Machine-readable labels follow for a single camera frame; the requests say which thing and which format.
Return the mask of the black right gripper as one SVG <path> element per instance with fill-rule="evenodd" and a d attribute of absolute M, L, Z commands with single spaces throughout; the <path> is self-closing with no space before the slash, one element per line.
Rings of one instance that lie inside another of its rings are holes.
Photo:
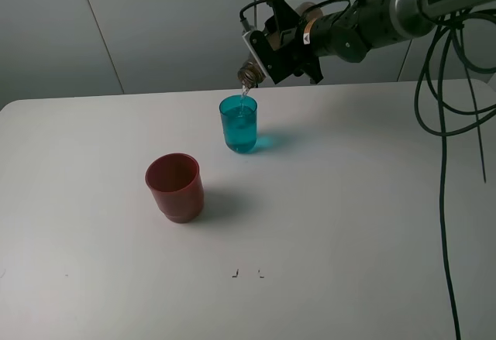
<path fill-rule="evenodd" d="M 273 15 L 264 23 L 265 33 L 280 33 L 298 25 L 300 15 L 285 0 L 269 0 L 267 5 Z M 324 78 L 322 57 L 336 56 L 359 63 L 372 48 L 372 42 L 360 28 L 360 11 L 351 7 L 300 25 L 290 48 L 298 51 L 293 56 L 292 74 L 296 77 L 305 74 L 311 84 L 318 84 Z"/>

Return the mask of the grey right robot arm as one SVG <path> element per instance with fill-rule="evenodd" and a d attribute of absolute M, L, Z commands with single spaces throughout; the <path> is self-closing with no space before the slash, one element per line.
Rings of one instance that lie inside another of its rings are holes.
<path fill-rule="evenodd" d="M 325 0 L 297 13 L 272 0 L 264 31 L 246 41 L 275 84 L 303 74 L 317 84 L 323 57 L 358 64 L 371 51 L 429 34 L 446 15 L 494 0 Z"/>

